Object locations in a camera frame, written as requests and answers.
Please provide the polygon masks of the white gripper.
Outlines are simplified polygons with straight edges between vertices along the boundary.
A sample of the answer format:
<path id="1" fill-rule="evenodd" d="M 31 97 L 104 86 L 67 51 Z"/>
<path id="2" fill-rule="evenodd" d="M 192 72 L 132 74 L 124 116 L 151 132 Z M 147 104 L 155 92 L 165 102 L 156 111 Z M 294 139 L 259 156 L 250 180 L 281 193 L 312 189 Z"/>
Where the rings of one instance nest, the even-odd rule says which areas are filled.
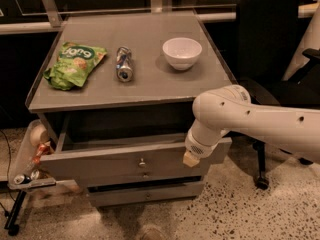
<path id="1" fill-rule="evenodd" d="M 187 151 L 183 155 L 183 163 L 189 167 L 198 165 L 199 159 L 212 154 L 221 138 L 220 130 L 191 128 L 185 139 Z"/>

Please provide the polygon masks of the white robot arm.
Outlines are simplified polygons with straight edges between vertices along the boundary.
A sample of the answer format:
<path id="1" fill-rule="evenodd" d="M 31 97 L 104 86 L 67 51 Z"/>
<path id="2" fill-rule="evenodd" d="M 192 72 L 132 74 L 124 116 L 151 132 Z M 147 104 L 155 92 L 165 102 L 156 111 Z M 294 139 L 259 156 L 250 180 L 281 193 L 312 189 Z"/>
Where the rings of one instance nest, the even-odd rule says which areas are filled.
<path id="1" fill-rule="evenodd" d="M 189 167 L 212 154 L 227 133 L 238 132 L 320 163 L 320 111 L 255 105 L 248 91 L 229 85 L 198 95 L 195 121 L 185 139 L 183 163 Z"/>

